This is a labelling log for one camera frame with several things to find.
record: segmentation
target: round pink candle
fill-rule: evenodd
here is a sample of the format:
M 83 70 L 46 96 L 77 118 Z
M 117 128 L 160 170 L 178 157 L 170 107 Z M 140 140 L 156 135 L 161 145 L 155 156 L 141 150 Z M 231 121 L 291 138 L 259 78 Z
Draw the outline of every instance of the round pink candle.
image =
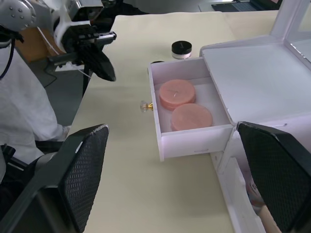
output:
M 206 107 L 195 103 L 187 103 L 173 111 L 171 128 L 173 131 L 192 130 L 209 127 L 212 122 L 212 114 Z
M 187 80 L 175 79 L 164 83 L 159 95 L 161 105 L 171 111 L 185 103 L 195 102 L 195 88 Z

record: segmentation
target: white cloth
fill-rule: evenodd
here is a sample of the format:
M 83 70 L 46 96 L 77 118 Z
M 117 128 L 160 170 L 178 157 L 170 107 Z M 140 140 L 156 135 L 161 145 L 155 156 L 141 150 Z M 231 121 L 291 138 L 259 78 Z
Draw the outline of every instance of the white cloth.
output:
M 7 64 L 10 48 L 0 49 L 0 73 Z M 0 145 L 16 149 L 14 157 L 31 163 L 43 153 L 35 140 L 57 140 L 63 127 L 57 124 L 45 89 L 15 51 L 11 66 L 0 80 Z

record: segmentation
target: beige table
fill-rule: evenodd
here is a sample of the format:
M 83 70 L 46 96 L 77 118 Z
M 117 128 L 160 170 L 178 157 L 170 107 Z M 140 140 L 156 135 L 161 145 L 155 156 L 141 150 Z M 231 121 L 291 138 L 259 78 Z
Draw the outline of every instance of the beige table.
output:
M 118 17 L 105 49 L 115 83 L 93 77 L 71 133 L 110 127 L 101 183 L 86 233 L 231 233 L 233 228 L 208 154 L 159 161 L 147 67 L 173 60 L 171 44 L 203 45 L 268 33 L 276 13 L 175 13 Z

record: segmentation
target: robotic hand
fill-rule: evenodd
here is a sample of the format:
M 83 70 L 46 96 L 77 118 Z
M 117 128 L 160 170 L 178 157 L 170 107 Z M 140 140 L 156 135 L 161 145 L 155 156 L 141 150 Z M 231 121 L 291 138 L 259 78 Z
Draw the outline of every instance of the robotic hand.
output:
M 114 69 L 102 50 L 117 35 L 104 33 L 94 25 L 102 9 L 114 3 L 115 0 L 0 0 L 0 49 L 10 44 L 14 48 L 15 40 L 23 42 L 19 32 L 28 27 L 46 28 L 66 52 L 49 58 L 55 67 L 67 62 L 84 64 L 100 78 L 115 81 Z

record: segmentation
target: white drawer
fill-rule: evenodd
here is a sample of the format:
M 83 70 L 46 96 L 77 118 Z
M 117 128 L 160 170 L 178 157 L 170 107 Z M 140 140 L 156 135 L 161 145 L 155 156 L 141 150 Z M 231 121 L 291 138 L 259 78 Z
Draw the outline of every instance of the white drawer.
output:
M 152 102 L 160 159 L 223 151 L 232 125 L 203 58 L 151 64 L 149 67 Z M 159 102 L 159 89 L 169 80 L 190 81 L 196 89 L 196 103 L 205 106 L 213 116 L 208 128 L 172 132 L 172 112 Z
M 250 175 L 243 176 L 236 158 L 231 157 L 224 172 L 217 172 L 217 176 L 235 233 L 266 233 L 246 192 L 244 178 Z

